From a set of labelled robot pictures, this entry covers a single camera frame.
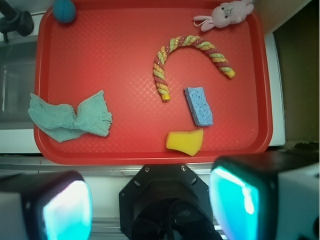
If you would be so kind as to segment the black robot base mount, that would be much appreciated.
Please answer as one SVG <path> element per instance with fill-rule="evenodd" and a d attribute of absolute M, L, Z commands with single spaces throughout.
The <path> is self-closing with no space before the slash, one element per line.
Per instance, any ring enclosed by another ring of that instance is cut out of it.
<path fill-rule="evenodd" d="M 220 240 L 209 186 L 185 164 L 144 165 L 119 192 L 129 240 Z"/>

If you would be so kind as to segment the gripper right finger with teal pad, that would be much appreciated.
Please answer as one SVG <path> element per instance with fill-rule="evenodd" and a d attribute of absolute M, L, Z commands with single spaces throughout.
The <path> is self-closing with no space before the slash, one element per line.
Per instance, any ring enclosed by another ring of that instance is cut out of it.
<path fill-rule="evenodd" d="M 310 151 L 221 156 L 212 165 L 209 198 L 230 240 L 317 240 L 320 156 Z"/>

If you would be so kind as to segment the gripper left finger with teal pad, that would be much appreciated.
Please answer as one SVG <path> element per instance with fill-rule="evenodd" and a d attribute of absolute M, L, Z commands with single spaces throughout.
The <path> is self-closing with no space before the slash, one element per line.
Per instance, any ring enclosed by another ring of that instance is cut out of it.
<path fill-rule="evenodd" d="M 0 178 L 2 240 L 88 240 L 93 200 L 77 171 Z"/>

